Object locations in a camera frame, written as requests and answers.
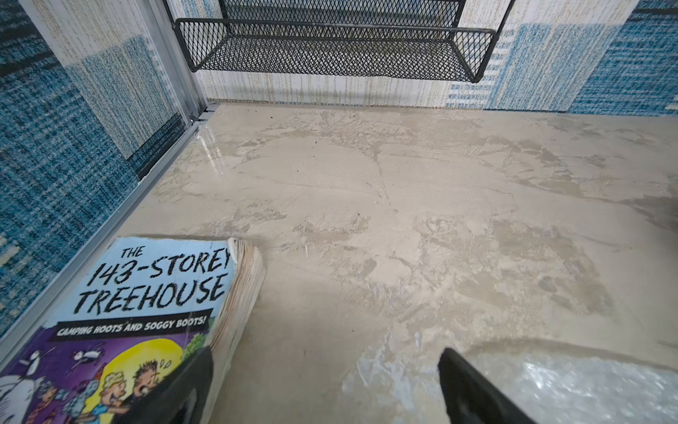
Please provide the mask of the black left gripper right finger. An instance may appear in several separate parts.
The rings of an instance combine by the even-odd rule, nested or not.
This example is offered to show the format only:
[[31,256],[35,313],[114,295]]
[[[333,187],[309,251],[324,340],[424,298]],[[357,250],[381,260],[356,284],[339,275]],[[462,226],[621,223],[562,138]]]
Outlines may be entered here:
[[451,423],[534,423],[454,349],[443,350],[438,372]]

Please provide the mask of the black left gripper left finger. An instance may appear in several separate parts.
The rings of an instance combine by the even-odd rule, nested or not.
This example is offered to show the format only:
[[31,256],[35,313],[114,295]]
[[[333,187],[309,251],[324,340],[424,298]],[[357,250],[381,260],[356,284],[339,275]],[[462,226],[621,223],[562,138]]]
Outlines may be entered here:
[[199,423],[213,380],[214,361],[203,347],[114,423]]

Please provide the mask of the clear bubble wrap sheet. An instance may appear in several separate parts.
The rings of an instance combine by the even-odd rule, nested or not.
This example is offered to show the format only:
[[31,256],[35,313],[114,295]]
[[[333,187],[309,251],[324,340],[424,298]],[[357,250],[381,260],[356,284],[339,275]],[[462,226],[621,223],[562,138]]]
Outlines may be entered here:
[[469,358],[538,423],[676,423],[677,374],[559,353],[480,353]]

